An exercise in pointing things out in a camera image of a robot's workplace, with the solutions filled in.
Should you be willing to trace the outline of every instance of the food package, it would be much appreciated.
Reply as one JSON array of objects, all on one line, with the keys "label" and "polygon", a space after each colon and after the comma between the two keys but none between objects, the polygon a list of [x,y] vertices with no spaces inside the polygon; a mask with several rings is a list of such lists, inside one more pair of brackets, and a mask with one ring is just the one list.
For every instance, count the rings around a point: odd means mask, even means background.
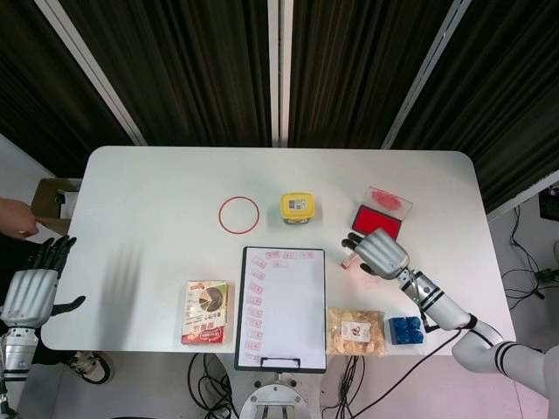
[{"label": "food package", "polygon": [[328,308],[328,354],[386,355],[384,313]]},{"label": "food package", "polygon": [[183,320],[183,344],[223,343],[227,323],[224,281],[189,282]]}]

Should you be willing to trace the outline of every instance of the sneaker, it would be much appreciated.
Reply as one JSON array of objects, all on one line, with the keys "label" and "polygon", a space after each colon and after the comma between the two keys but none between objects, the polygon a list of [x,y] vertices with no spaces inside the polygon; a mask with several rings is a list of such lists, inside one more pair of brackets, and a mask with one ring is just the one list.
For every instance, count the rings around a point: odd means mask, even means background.
[{"label": "sneaker", "polygon": [[103,384],[111,379],[110,358],[102,352],[78,351],[66,363],[71,370],[90,384]]}]

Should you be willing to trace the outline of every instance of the blue object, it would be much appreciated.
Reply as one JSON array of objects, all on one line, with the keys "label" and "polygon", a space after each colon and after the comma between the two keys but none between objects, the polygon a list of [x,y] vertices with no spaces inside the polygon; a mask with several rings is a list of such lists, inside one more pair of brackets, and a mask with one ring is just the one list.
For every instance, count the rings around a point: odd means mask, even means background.
[{"label": "blue object", "polygon": [[423,343],[421,321],[417,317],[394,317],[388,324],[392,345]]}]

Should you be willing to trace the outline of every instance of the snack bag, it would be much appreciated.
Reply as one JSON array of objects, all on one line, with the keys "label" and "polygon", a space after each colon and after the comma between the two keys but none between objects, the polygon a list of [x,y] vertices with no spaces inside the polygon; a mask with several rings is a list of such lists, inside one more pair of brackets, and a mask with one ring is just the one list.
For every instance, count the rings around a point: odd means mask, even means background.
[{"label": "snack bag", "polygon": [[327,354],[386,355],[384,313],[328,308]]}]

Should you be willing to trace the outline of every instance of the yellow lid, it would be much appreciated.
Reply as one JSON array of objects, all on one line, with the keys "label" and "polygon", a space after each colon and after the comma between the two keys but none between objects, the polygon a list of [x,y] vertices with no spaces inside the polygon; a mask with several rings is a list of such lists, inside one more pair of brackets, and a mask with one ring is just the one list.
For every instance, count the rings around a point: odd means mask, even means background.
[{"label": "yellow lid", "polygon": [[305,192],[293,192],[281,197],[281,216],[286,220],[304,220],[314,216],[314,197]]}]

